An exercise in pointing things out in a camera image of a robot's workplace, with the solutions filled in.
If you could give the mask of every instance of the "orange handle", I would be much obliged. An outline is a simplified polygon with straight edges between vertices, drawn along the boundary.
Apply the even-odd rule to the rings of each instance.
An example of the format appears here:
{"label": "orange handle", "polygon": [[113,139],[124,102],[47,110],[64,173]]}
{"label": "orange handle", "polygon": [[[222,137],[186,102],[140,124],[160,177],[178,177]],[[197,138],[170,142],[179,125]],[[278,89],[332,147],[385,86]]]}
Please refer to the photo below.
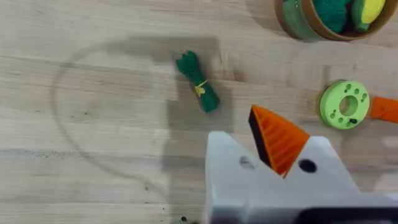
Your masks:
{"label": "orange handle", "polygon": [[370,117],[398,123],[398,101],[374,97]]}

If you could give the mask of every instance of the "orange object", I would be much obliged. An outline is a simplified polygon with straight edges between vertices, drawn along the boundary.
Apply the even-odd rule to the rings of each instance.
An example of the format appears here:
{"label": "orange object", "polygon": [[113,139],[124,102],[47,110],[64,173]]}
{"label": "orange object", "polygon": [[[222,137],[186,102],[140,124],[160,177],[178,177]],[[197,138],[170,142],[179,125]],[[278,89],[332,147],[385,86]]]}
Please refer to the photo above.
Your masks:
{"label": "orange object", "polygon": [[370,117],[398,123],[398,101],[373,98]]}
{"label": "orange object", "polygon": [[310,136],[290,121],[256,105],[251,107],[249,124],[260,159],[285,177]]}

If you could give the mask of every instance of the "white plastic part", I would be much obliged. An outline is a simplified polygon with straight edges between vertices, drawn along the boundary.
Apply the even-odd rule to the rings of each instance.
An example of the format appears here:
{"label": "white plastic part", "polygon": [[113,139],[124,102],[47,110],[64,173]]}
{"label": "white plastic part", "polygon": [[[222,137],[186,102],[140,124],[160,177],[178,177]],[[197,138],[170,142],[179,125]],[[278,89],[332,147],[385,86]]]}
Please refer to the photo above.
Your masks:
{"label": "white plastic part", "polygon": [[[308,173],[302,159],[316,164]],[[292,223],[312,207],[396,207],[381,194],[361,193],[324,137],[310,137],[283,179],[224,132],[208,137],[206,155],[208,223]]]}

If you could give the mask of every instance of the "screw hole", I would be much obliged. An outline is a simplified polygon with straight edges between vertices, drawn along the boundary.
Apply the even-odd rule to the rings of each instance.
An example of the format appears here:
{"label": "screw hole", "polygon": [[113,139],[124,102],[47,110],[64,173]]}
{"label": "screw hole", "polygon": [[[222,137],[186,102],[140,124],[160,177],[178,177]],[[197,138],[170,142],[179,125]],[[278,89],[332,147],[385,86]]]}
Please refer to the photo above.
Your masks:
{"label": "screw hole", "polygon": [[309,174],[313,174],[317,171],[317,165],[310,159],[302,159],[298,162],[298,166]]}
{"label": "screw hole", "polygon": [[239,164],[241,165],[241,167],[245,168],[245,169],[252,169],[254,170],[254,165],[251,164],[250,160],[246,157],[246,156],[242,156],[239,159]]}

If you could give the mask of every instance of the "round container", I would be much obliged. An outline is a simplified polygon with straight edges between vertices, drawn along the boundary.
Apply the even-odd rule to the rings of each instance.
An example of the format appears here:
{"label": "round container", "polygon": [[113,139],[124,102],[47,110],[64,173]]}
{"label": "round container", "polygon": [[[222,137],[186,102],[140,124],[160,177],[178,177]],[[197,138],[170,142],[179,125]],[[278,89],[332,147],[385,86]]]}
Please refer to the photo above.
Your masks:
{"label": "round container", "polygon": [[346,27],[337,34],[327,28],[318,16],[313,0],[275,0],[275,11],[279,23],[291,36],[303,40],[357,40],[369,37],[379,31],[394,15],[398,7],[397,0],[386,0],[386,5],[379,17],[365,33],[355,32],[353,27]]}

